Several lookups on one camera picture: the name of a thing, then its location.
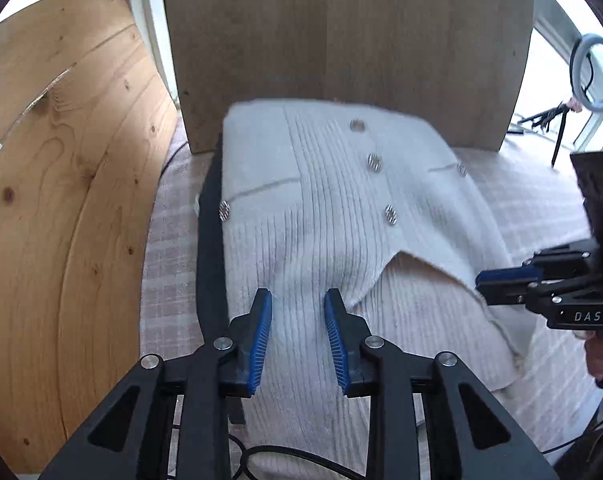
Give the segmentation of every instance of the window frame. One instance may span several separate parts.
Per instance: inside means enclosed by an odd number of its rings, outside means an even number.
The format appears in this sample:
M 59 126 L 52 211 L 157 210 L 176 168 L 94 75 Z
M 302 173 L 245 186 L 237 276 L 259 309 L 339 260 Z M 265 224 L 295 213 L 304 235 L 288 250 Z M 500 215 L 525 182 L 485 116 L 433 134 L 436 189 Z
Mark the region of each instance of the window frame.
M 557 53 L 569 62 L 574 44 L 582 37 L 575 23 L 568 16 L 557 0 L 535 0 L 534 28 Z M 593 64 L 595 74 L 589 93 L 594 100 L 603 99 L 603 70 L 598 63 Z M 584 67 L 582 83 L 590 79 L 590 68 Z M 588 149 L 588 143 L 603 122 L 603 113 L 592 113 L 581 133 L 575 139 L 575 151 Z

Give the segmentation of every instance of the sweater button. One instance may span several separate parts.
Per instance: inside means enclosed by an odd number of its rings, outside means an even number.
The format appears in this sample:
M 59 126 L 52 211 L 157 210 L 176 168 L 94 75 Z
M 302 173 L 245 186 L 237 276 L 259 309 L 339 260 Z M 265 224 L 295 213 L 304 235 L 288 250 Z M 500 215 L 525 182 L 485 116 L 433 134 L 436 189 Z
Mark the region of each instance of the sweater button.
M 222 222 L 225 222 L 230 218 L 230 204 L 225 200 L 219 203 L 219 218 Z
M 386 215 L 386 222 L 388 222 L 390 225 L 397 223 L 397 212 L 392 205 L 387 205 L 384 213 Z
M 375 173 L 379 173 L 381 170 L 381 157 L 377 153 L 368 155 L 368 167 Z
M 350 121 L 350 129 L 354 132 L 364 132 L 366 131 L 366 123 L 361 119 L 353 119 Z

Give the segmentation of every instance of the curved wooden panel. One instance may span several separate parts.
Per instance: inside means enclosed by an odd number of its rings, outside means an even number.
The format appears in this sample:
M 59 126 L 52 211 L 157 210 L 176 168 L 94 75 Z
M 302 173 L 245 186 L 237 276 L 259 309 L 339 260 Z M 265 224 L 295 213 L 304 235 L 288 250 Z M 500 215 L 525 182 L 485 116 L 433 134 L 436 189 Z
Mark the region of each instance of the curved wooden panel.
M 497 150 L 515 109 L 533 0 L 166 0 L 191 150 L 230 104 L 361 102 L 425 118 L 453 146 Z
M 59 312 L 59 393 L 68 433 L 139 359 L 139 301 L 156 185 L 174 132 L 158 75 L 118 127 L 76 223 Z
M 144 246 L 176 109 L 137 28 L 102 20 L 114 35 L 0 151 L 0 453 L 18 473 L 41 472 L 139 357 Z
M 41 0 L 1 22 L 0 142 L 64 70 L 133 24 L 125 0 Z

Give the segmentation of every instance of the plywood board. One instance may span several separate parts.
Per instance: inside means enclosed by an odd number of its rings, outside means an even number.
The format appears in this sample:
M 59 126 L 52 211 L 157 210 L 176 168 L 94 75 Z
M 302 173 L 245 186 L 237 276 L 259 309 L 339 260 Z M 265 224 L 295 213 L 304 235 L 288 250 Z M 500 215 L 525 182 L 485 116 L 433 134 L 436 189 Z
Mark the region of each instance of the plywood board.
M 1 22 L 0 142 L 59 75 L 131 25 L 125 0 L 41 0 Z
M 454 146 L 496 150 L 525 70 L 533 0 L 167 0 L 194 152 L 230 104 L 360 102 L 415 114 Z
M 155 75 L 112 138 L 76 223 L 58 334 L 68 433 L 139 359 L 144 249 L 174 126 L 172 99 Z
M 144 245 L 176 123 L 134 25 L 69 69 L 0 151 L 0 453 L 19 473 L 41 472 L 139 357 Z

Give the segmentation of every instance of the white cardigan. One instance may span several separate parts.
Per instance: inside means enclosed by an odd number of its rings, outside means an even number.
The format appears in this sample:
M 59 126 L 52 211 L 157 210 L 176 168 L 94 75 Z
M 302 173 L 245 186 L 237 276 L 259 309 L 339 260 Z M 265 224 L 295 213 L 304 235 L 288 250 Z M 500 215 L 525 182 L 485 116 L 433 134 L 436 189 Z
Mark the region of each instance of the white cardigan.
M 361 105 L 234 105 L 222 198 L 230 317 L 249 310 L 260 286 L 273 296 L 262 384 L 244 403 L 249 446 L 364 469 L 368 404 L 337 386 L 323 316 L 331 287 L 405 351 L 454 351 L 490 390 L 518 377 L 535 316 L 488 308 L 475 292 L 480 270 L 511 261 L 472 178 L 430 124 Z M 256 463 L 278 477 L 328 475 L 284 458 Z

